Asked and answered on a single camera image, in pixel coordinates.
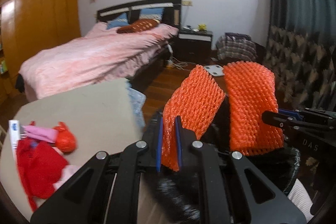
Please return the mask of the blue pillow right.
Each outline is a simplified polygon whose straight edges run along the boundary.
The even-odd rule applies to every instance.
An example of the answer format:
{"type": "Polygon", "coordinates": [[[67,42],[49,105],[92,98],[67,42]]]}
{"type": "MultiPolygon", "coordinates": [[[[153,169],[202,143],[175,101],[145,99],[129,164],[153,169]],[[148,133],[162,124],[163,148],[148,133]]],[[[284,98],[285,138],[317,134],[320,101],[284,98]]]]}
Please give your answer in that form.
{"type": "Polygon", "coordinates": [[[145,8],[142,9],[139,13],[139,19],[153,19],[158,20],[159,22],[162,21],[164,8],[145,8]]]}

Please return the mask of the orange foam net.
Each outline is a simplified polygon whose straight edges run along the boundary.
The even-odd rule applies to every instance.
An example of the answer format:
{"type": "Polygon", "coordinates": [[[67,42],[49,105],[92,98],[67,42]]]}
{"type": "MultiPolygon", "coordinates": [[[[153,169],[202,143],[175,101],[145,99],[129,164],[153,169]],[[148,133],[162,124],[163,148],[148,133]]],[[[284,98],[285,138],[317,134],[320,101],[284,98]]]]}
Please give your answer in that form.
{"type": "Polygon", "coordinates": [[[265,124],[265,111],[278,112],[275,76],[263,65],[238,61],[224,66],[230,104],[230,150],[263,155],[284,146],[282,129],[265,124]]]}
{"type": "Polygon", "coordinates": [[[203,66],[197,65],[191,70],[163,109],[162,165],[179,171],[175,118],[180,116],[182,127],[193,131],[199,140],[213,121],[225,96],[203,66]]]}

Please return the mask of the dark nightstand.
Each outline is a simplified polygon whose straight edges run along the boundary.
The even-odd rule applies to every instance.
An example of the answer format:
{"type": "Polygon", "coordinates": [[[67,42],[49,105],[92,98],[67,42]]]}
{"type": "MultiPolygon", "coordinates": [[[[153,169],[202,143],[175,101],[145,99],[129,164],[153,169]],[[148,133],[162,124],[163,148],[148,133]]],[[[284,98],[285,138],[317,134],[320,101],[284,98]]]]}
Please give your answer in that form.
{"type": "Polygon", "coordinates": [[[180,30],[173,43],[177,60],[205,65],[210,60],[213,33],[210,31],[180,30]]]}

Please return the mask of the white blue box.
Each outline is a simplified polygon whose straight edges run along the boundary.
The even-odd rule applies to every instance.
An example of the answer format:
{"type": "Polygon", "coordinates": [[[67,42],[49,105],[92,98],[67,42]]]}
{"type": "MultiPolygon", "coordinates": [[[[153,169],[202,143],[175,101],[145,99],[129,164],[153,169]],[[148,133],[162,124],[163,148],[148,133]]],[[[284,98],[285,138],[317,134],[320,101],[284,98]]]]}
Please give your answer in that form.
{"type": "Polygon", "coordinates": [[[21,139],[21,127],[18,120],[9,120],[9,136],[14,160],[17,160],[17,146],[21,139]]]}

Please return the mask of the blue pillow left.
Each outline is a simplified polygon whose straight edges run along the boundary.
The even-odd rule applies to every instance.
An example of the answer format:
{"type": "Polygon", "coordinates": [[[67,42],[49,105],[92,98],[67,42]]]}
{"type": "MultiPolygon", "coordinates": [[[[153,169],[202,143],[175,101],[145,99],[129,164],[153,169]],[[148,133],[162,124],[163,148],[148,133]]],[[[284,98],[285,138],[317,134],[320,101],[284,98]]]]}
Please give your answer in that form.
{"type": "Polygon", "coordinates": [[[124,27],[128,25],[129,23],[128,23],[128,18],[127,18],[127,13],[124,12],[118,17],[116,17],[115,19],[108,21],[108,23],[106,24],[106,29],[109,30],[111,28],[124,27]]]}

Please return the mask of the dark patterned curtain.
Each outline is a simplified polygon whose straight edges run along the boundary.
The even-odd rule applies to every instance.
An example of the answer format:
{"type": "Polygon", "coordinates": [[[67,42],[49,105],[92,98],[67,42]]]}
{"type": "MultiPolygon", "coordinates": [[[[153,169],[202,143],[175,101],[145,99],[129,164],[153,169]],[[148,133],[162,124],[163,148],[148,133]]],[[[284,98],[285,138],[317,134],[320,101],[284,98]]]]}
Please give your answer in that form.
{"type": "Polygon", "coordinates": [[[294,109],[335,110],[335,0],[271,0],[264,65],[294,109]]]}

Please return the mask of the red cloth bag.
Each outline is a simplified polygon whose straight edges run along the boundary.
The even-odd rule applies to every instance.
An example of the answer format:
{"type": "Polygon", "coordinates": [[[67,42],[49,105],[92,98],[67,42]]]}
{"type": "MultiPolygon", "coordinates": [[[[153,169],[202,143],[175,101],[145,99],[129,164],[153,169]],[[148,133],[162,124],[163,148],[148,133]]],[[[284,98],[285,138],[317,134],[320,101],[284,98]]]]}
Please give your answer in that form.
{"type": "Polygon", "coordinates": [[[61,178],[68,161],[49,143],[40,141],[33,146],[33,140],[29,138],[18,142],[16,156],[22,186],[32,211],[36,211],[35,199],[46,200],[54,194],[54,183],[61,178]]]}

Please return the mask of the red plastic bag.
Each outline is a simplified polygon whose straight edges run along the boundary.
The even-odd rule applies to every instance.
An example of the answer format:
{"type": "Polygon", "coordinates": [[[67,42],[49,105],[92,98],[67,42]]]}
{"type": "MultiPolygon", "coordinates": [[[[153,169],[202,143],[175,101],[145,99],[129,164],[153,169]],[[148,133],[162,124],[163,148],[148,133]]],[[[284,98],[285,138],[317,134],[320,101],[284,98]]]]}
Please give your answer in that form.
{"type": "Polygon", "coordinates": [[[63,153],[71,153],[76,147],[76,138],[64,122],[59,122],[54,129],[58,132],[55,146],[63,153]]]}

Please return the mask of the pink foam net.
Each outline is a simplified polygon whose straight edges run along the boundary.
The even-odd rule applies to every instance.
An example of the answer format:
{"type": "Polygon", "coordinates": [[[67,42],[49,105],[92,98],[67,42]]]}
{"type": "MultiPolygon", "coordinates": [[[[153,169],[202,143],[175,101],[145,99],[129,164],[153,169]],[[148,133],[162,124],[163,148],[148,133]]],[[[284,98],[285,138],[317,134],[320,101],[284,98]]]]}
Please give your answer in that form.
{"type": "Polygon", "coordinates": [[[58,131],[52,128],[38,127],[33,125],[23,126],[23,131],[28,138],[47,143],[55,143],[58,131]]]}

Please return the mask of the dark headboard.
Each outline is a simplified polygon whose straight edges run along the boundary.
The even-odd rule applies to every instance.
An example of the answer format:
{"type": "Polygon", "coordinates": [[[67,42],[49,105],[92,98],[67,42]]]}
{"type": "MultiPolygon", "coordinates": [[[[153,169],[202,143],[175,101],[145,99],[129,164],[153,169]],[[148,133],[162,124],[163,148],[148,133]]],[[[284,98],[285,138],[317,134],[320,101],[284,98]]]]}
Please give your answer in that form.
{"type": "Polygon", "coordinates": [[[97,11],[96,22],[108,22],[126,13],[129,23],[135,22],[143,9],[163,8],[162,23],[181,28],[182,0],[142,0],[107,7],[97,11]]]}

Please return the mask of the brown dotted pillow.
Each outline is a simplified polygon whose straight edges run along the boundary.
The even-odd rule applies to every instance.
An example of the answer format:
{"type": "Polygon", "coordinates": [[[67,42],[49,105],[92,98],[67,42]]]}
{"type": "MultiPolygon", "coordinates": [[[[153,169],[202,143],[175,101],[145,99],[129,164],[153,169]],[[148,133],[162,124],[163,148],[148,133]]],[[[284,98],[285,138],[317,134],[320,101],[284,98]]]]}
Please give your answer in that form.
{"type": "Polygon", "coordinates": [[[143,31],[151,30],[157,27],[159,24],[160,24],[160,21],[156,19],[139,19],[128,26],[120,27],[117,30],[117,33],[118,34],[129,34],[129,33],[143,32],[143,31]]]}

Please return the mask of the plaid bag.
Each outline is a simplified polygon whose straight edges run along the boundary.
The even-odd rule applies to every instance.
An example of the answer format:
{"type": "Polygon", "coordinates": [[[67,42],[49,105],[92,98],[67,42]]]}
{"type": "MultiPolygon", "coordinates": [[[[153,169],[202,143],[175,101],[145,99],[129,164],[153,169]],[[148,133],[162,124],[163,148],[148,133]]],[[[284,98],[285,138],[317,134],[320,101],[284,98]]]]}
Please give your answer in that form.
{"type": "Polygon", "coordinates": [[[215,46],[219,60],[255,61],[257,58],[256,44],[249,35],[227,32],[217,39],[215,46]]]}

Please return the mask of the white bathroom scale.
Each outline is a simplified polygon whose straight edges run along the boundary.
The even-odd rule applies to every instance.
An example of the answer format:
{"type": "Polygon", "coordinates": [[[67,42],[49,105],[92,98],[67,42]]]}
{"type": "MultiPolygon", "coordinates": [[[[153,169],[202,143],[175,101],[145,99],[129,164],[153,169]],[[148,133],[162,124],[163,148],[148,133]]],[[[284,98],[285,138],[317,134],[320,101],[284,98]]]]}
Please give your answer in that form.
{"type": "Polygon", "coordinates": [[[213,77],[224,76],[223,67],[220,65],[205,65],[204,69],[213,77]]]}

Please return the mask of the blue pillow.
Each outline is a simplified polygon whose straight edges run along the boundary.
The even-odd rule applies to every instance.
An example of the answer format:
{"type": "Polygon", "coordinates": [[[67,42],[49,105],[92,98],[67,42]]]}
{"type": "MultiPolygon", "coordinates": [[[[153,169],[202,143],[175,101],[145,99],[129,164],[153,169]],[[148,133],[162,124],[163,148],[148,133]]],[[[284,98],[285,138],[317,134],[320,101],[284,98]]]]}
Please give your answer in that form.
{"type": "Polygon", "coordinates": [[[118,17],[116,17],[115,19],[108,21],[108,23],[106,24],[106,29],[109,30],[111,28],[124,27],[128,25],[129,23],[128,23],[128,18],[127,18],[127,13],[124,12],[118,17]]]}
{"type": "Polygon", "coordinates": [[[162,21],[164,8],[145,8],[142,9],[139,13],[139,19],[153,19],[158,20],[159,22],[162,21]]]}

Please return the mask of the yellow toy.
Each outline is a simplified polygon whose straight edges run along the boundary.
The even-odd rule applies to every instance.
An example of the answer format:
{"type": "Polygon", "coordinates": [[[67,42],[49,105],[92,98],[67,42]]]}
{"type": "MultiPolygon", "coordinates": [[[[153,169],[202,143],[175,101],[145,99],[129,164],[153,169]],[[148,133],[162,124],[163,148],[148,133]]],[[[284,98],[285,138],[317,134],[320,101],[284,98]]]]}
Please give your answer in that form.
{"type": "Polygon", "coordinates": [[[198,30],[199,31],[206,31],[207,30],[207,26],[205,24],[199,24],[198,25],[198,30]]]}

